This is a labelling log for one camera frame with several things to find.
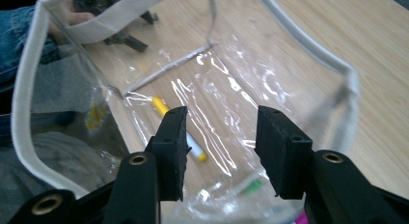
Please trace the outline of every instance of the clear plastic bag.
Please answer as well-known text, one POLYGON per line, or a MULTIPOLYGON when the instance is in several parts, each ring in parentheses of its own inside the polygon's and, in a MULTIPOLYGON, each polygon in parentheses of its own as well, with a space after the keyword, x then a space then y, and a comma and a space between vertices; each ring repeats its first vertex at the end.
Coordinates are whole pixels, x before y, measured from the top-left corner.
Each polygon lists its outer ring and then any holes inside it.
POLYGON ((300 212, 302 201, 275 197, 254 152, 259 105, 283 111, 315 150, 347 154, 358 115, 357 74, 274 0, 103 0, 81 7, 99 10, 78 25, 68 23, 62 6, 93 0, 41 1, 18 73, 15 112, 25 115, 14 116, 14 130, 22 130, 14 140, 20 160, 46 182, 81 197, 113 180, 121 158, 143 151, 157 131, 167 109, 161 102, 188 107, 188 143, 199 146, 189 154, 185 200, 162 203, 165 223, 289 223, 300 212), (41 14, 61 31, 62 59, 33 70, 36 44, 47 37, 41 14), (63 128, 28 131, 27 120, 37 114, 74 117, 63 128), (56 132, 80 142, 79 154, 92 152, 89 165, 44 167, 34 139, 56 132), (95 184, 73 176, 87 167, 101 169, 89 180, 95 184))

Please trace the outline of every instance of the pink object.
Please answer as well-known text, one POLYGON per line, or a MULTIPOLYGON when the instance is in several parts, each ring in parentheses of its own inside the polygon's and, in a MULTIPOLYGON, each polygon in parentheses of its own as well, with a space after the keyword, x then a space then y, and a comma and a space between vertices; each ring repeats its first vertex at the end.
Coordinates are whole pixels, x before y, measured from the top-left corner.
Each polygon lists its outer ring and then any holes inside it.
POLYGON ((307 215, 304 212, 301 212, 301 214, 294 220, 295 224, 308 224, 308 219, 307 215))

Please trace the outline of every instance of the wooden table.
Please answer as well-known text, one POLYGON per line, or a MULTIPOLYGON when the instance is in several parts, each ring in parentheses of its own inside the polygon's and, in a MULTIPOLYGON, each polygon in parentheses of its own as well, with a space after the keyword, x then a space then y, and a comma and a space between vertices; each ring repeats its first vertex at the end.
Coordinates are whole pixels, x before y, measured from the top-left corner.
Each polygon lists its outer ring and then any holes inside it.
POLYGON ((360 74, 350 157, 371 183, 409 198, 409 11, 394 0, 276 0, 360 74))

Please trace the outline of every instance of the yellow marker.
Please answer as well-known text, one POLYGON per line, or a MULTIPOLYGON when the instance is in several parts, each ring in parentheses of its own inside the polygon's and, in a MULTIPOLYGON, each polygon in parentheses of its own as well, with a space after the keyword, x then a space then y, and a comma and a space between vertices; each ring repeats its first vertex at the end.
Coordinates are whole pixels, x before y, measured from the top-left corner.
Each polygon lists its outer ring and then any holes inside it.
MULTIPOLYGON (((166 112, 168 112, 169 110, 169 107, 163 102, 162 99, 158 97, 152 98, 152 104, 157 109, 157 111, 162 117, 165 116, 166 112)), ((189 132, 186 132, 186 140, 187 140, 187 145, 190 148, 192 148, 190 153, 192 153, 200 162, 207 161, 207 154, 205 154, 201 146, 199 146, 199 144, 196 143, 196 141, 189 134, 189 132)))

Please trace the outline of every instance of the plastic wrap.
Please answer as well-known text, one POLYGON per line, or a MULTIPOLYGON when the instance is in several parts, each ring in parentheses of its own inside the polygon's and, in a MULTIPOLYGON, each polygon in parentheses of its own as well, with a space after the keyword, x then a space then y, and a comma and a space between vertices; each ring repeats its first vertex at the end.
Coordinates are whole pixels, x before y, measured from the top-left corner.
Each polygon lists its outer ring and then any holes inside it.
POLYGON ((289 223, 300 212, 302 201, 275 197, 254 152, 259 105, 283 111, 315 150, 347 154, 356 73, 273 0, 43 1, 61 32, 62 58, 37 67, 28 81, 33 94, 19 92, 30 102, 17 110, 66 117, 23 136, 55 175, 24 153, 20 159, 47 182, 78 196, 110 182, 121 158, 143 151, 166 109, 178 106, 188 107, 188 143, 200 150, 189 154, 185 200, 162 203, 164 223, 289 223), (67 1, 95 18, 70 25, 61 10, 67 1), (137 41, 123 41, 129 37, 137 41))

